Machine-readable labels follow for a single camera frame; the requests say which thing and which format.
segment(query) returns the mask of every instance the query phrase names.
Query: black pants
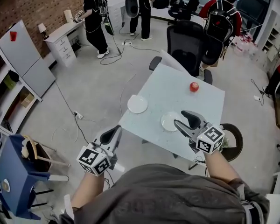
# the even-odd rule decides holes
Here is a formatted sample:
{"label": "black pants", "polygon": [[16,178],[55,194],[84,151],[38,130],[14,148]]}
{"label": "black pants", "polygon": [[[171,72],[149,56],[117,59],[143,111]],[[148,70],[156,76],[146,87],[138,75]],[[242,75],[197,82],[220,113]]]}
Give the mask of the black pants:
{"label": "black pants", "polygon": [[103,33],[102,27],[100,26],[94,32],[86,32],[87,40],[98,49],[100,54],[103,54],[107,51],[108,45],[106,43],[105,35]]}
{"label": "black pants", "polygon": [[[141,37],[143,39],[149,38],[150,34],[150,17],[151,17],[151,9],[150,9],[150,4],[149,1],[147,0],[139,0],[139,14],[141,14]],[[134,17],[131,19],[130,23],[130,32],[135,33],[138,25],[138,19],[139,15],[137,17]]]}
{"label": "black pants", "polygon": [[265,90],[266,94],[274,95],[276,87],[279,84],[279,82],[280,82],[280,73],[278,72],[278,69],[276,69],[270,79],[269,85],[266,87]]}

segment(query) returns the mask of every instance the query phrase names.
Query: round black chair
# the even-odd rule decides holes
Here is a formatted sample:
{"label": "round black chair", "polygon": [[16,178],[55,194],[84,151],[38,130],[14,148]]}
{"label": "round black chair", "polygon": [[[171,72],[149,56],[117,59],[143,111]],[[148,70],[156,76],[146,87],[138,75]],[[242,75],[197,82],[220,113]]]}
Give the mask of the round black chair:
{"label": "round black chair", "polygon": [[224,158],[228,162],[230,162],[236,159],[239,156],[239,154],[242,152],[244,146],[243,136],[240,130],[232,124],[221,124],[221,126],[223,127],[223,131],[226,130],[232,133],[236,140],[236,147],[225,147],[221,152]]}

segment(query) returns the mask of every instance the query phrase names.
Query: cardboard box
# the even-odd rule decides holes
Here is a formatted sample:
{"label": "cardboard box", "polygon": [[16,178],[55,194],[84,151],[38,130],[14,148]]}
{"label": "cardboard box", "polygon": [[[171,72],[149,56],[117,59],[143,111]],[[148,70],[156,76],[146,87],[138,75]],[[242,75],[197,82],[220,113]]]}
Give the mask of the cardboard box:
{"label": "cardboard box", "polygon": [[29,93],[26,96],[26,98],[21,102],[21,105],[27,108],[29,104],[32,102],[32,100],[34,100],[34,96],[31,93]]}

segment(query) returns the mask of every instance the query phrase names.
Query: lampshade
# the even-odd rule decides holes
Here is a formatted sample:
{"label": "lampshade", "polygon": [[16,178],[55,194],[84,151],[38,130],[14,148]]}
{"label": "lampshade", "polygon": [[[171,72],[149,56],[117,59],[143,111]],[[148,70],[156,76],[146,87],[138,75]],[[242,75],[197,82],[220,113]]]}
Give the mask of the lampshade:
{"label": "lampshade", "polygon": [[38,25],[38,29],[39,29],[39,32],[42,33],[46,30],[46,27],[43,23],[41,23]]}

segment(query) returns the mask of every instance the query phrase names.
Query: gray refrigerator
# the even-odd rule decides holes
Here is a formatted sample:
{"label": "gray refrigerator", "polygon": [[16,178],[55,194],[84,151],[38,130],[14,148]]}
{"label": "gray refrigerator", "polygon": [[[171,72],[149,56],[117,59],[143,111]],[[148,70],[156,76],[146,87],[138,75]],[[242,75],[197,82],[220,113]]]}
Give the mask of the gray refrigerator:
{"label": "gray refrigerator", "polygon": [[[14,41],[11,32],[16,32]],[[19,76],[42,97],[55,77],[41,58],[22,20],[0,39],[0,48]]]}

